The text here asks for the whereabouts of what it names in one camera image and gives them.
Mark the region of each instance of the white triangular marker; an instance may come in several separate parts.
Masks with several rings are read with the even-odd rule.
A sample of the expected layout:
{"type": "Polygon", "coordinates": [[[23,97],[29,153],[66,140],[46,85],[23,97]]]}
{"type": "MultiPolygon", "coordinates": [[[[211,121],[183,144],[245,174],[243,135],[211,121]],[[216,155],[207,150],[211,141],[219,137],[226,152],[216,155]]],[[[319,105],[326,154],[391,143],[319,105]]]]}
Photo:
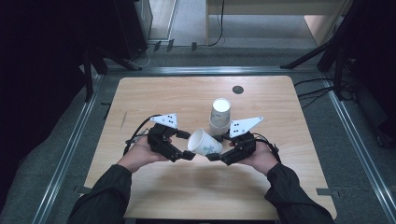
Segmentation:
{"type": "Polygon", "coordinates": [[[150,119],[169,128],[177,129],[177,114],[161,115],[150,119]]]}
{"type": "Polygon", "coordinates": [[[239,119],[239,120],[231,120],[230,125],[230,137],[234,138],[236,136],[247,133],[254,126],[259,124],[264,120],[264,117],[257,117],[253,119],[239,119]]]}

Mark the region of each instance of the white paper cup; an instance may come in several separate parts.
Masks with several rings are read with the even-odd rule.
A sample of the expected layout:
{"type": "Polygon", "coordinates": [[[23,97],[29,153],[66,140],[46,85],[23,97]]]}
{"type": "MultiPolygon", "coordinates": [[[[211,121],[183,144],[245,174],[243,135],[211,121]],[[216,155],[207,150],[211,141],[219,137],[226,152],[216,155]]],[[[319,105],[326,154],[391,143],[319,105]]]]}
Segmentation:
{"type": "Polygon", "coordinates": [[[225,127],[230,123],[231,103],[224,98],[218,98],[213,102],[210,122],[215,127],[225,127]]]}
{"type": "Polygon", "coordinates": [[[230,129],[230,124],[231,124],[231,121],[224,127],[217,127],[209,119],[209,134],[214,136],[214,135],[221,135],[221,134],[227,133],[228,130],[230,129]]]}
{"type": "Polygon", "coordinates": [[[198,129],[190,136],[187,149],[193,153],[205,156],[211,153],[220,153],[222,144],[203,129],[198,129]]]}

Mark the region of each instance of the person's hand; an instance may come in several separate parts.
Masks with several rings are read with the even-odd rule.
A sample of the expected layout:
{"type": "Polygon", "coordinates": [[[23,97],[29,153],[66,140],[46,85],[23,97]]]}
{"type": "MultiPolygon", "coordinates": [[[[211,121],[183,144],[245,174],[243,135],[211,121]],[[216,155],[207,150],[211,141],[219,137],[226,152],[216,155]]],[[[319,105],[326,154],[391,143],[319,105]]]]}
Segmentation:
{"type": "Polygon", "coordinates": [[[267,145],[262,142],[256,142],[256,151],[253,155],[238,163],[249,165],[260,173],[267,175],[268,171],[277,164],[277,160],[267,145]]]}
{"type": "Polygon", "coordinates": [[[141,137],[137,142],[129,149],[129,151],[117,162],[128,169],[131,173],[136,172],[140,167],[155,161],[168,161],[161,154],[151,151],[146,136],[141,137]]]}

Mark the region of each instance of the wooden table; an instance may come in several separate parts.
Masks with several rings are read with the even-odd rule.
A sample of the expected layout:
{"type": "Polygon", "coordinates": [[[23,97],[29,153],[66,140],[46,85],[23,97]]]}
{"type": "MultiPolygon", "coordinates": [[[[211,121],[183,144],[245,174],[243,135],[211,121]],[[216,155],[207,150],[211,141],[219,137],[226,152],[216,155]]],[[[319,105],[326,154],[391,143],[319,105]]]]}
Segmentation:
{"type": "MultiPolygon", "coordinates": [[[[232,119],[264,116],[253,128],[280,148],[283,163],[300,177],[315,202],[336,211],[326,189],[318,156],[289,77],[128,77],[120,81],[85,183],[91,188],[122,156],[125,140],[147,117],[177,113],[178,128],[193,133],[209,130],[208,119],[216,98],[232,104],[232,119]],[[233,93],[234,86],[244,88],[233,93]]],[[[181,150],[187,141],[173,137],[181,150]]],[[[266,177],[253,168],[202,156],[192,161],[156,162],[132,177],[126,217],[174,219],[277,219],[275,208],[264,200],[270,188],[266,177]]]]}
{"type": "MultiPolygon", "coordinates": [[[[305,15],[318,46],[322,45],[346,13],[352,0],[225,0],[224,15],[305,15]]],[[[209,16],[221,15],[222,0],[206,0],[206,44],[209,44],[209,16]]]]}

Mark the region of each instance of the metal frame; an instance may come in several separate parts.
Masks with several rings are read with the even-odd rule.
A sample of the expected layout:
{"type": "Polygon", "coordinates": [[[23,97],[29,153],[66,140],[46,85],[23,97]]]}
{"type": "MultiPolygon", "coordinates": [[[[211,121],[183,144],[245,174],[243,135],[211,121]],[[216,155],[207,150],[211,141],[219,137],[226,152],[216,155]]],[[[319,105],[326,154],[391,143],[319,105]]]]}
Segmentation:
{"type": "MultiPolygon", "coordinates": [[[[315,66],[300,66],[293,70],[280,69],[278,66],[251,66],[251,67],[232,67],[232,66],[215,66],[215,67],[157,67],[145,69],[138,72],[130,72],[125,69],[112,69],[110,73],[117,73],[127,77],[193,77],[193,76],[263,76],[269,74],[294,74],[294,73],[319,73],[315,66]]],[[[72,135],[70,136],[69,142],[64,150],[64,154],[58,163],[58,167],[49,182],[45,196],[39,205],[33,223],[45,223],[53,203],[56,199],[58,191],[64,180],[64,176],[73,158],[74,151],[78,144],[78,140],[84,130],[85,124],[89,115],[91,114],[93,104],[96,100],[97,91],[102,83],[103,76],[96,75],[94,79],[94,89],[95,92],[91,100],[86,103],[81,111],[78,118],[78,122],[75,126],[72,135]]],[[[332,83],[330,81],[324,81],[324,86],[330,87],[332,83]]],[[[375,191],[376,196],[380,204],[382,205],[384,212],[390,223],[396,223],[396,204],[390,193],[388,186],[386,185],[381,174],[376,169],[375,163],[373,162],[370,153],[365,147],[361,140],[358,131],[353,124],[351,117],[348,115],[347,109],[343,102],[338,101],[334,92],[330,92],[330,98],[337,111],[340,120],[346,129],[346,133],[357,153],[361,165],[367,174],[370,183],[375,191]]]]}

